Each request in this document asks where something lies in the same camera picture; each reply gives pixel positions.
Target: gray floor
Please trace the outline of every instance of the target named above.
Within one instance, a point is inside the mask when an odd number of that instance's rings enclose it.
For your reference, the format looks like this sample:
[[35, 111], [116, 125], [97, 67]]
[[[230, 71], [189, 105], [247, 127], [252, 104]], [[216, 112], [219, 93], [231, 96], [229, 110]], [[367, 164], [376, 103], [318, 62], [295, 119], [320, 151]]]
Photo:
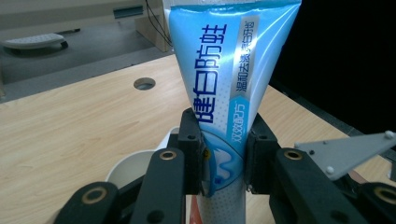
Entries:
[[[15, 54], [10, 49], [0, 48], [7, 93], [0, 98], [0, 104], [173, 53], [155, 48], [135, 30], [133, 21], [86, 27], [79, 32], [69, 31], [61, 35], [69, 44], [67, 49], [52, 46]], [[342, 132], [350, 136], [361, 134], [304, 98], [294, 100]]]

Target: blue toothpaste tube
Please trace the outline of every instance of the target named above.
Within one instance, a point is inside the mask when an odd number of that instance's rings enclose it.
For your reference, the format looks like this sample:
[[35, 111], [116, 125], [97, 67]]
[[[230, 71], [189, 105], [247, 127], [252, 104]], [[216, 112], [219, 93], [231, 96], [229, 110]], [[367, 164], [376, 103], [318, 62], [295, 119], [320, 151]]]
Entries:
[[191, 222], [245, 223], [248, 132], [301, 0], [163, 3], [206, 144], [204, 192]]

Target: wooden tabletop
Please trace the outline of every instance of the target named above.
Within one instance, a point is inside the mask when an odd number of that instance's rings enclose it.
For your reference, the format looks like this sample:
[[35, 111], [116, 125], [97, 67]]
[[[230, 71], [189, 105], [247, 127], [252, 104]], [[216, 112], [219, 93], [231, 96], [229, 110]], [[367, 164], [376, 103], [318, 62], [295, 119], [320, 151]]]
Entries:
[[[134, 82], [156, 85], [140, 91]], [[0, 223], [45, 223], [79, 188], [103, 181], [119, 160], [156, 148], [190, 107], [175, 56], [0, 105]], [[282, 147], [347, 137], [268, 87], [259, 113]], [[387, 179], [380, 157], [357, 168]], [[247, 196], [247, 223], [273, 223], [267, 196]]]

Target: grommet hole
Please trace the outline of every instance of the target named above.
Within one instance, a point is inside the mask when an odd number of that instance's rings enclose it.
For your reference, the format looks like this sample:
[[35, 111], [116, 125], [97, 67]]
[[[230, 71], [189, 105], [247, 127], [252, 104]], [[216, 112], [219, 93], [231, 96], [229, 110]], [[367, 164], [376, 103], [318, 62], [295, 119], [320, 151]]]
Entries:
[[134, 82], [134, 87], [140, 91], [147, 91], [155, 86], [155, 80], [151, 77], [141, 77]]

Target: cable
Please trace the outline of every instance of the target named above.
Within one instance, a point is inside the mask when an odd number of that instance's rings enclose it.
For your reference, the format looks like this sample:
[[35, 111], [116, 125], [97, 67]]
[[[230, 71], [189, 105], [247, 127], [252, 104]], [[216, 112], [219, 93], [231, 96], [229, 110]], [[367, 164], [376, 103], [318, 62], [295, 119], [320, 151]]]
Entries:
[[[160, 22], [158, 21], [157, 17], [154, 15], [154, 12], [151, 10], [151, 7], [149, 6], [149, 1], [146, 0], [146, 7], [148, 9], [148, 20], [151, 23], [151, 25], [154, 27], [154, 29], [158, 32], [158, 34], [160, 34], [163, 37], [163, 40], [171, 47], [173, 47], [172, 45], [172, 40], [170, 39], [170, 37], [166, 36], [166, 32], [163, 29], [163, 27], [161, 26]], [[154, 17], [155, 21], [158, 23], [158, 25], [160, 26], [161, 31], [158, 30], [158, 28], [155, 26], [155, 24], [152, 22], [151, 17], [149, 15], [149, 13], [151, 12], [152, 17]]]

